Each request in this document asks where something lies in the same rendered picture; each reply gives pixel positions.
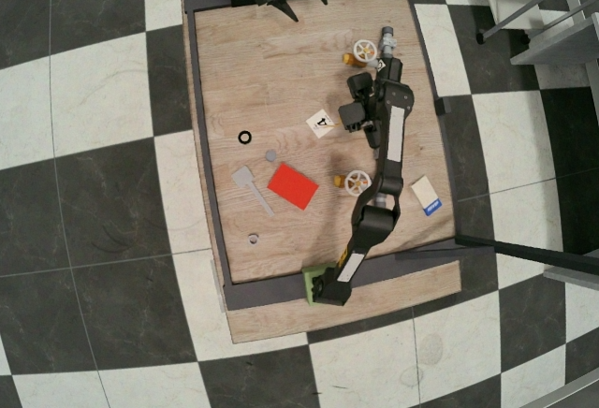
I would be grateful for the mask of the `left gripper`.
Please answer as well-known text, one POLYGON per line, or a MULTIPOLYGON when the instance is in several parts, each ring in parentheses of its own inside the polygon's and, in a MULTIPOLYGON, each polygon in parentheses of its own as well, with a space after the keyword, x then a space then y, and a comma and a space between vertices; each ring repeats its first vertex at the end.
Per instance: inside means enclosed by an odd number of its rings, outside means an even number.
POLYGON ((373 122, 373 124, 363 126, 370 148, 375 149, 380 147, 381 122, 376 120, 376 116, 369 109, 369 100, 371 98, 369 95, 373 95, 373 78, 371 73, 364 72, 351 76, 347 79, 347 84, 353 99, 364 99, 365 112, 368 113, 370 121, 373 122))

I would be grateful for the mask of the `red rectangular block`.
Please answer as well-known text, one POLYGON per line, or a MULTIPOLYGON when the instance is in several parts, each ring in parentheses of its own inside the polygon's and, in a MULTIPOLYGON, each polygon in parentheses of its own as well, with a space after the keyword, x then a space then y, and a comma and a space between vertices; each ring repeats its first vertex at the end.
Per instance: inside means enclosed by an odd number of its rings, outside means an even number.
POLYGON ((267 188, 304 211, 318 187, 282 163, 267 188))

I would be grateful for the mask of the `black rubber ring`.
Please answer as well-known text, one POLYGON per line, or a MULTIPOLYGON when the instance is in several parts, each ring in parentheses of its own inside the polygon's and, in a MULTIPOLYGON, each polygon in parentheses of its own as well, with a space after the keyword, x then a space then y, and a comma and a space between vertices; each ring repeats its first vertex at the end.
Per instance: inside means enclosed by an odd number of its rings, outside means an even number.
POLYGON ((251 140, 252 140, 252 135, 251 135, 251 133, 250 133, 250 132, 248 132, 248 131, 241 131, 241 132, 239 133, 239 135, 238 135, 238 141, 239 141, 241 144, 244 144, 244 145, 245 145, 245 144, 248 144, 248 143, 250 143, 250 142, 251 142, 251 140), (248 138, 248 140, 247 140, 247 141, 242 141, 242 140, 241 140, 241 136, 242 136, 243 134, 247 134, 247 135, 249 136, 249 138, 248 138))

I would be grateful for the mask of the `black diagonal bar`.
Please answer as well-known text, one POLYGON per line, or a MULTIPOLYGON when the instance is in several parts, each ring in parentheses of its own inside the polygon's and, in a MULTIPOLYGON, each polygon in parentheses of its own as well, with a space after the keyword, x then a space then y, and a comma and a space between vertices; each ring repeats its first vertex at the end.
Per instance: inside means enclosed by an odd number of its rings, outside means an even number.
POLYGON ((599 276, 599 258, 597 257, 569 254, 466 235, 458 235, 452 238, 455 239, 456 244, 468 247, 401 252, 395 254, 395 260, 501 254, 599 276))

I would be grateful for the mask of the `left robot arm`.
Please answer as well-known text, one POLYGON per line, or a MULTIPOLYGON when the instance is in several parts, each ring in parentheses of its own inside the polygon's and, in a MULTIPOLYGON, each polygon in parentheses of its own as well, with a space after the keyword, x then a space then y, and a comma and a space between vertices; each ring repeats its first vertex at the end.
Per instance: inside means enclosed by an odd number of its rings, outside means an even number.
MULTIPOLYGON (((344 306, 352 293, 351 280, 366 255, 373 246, 387 239, 401 216, 399 197, 403 189, 405 120, 415 103, 413 90, 401 83, 402 66, 401 59, 379 58, 373 81, 374 95, 369 100, 371 113, 381 122, 379 172, 376 172, 373 183, 358 196, 351 216, 352 237, 335 269, 327 267, 324 275, 312 278, 313 302, 344 306), (392 210, 367 204, 378 193, 394 196, 392 210)), ((357 99, 338 109, 349 133, 361 130, 363 123, 370 120, 363 100, 357 99)))

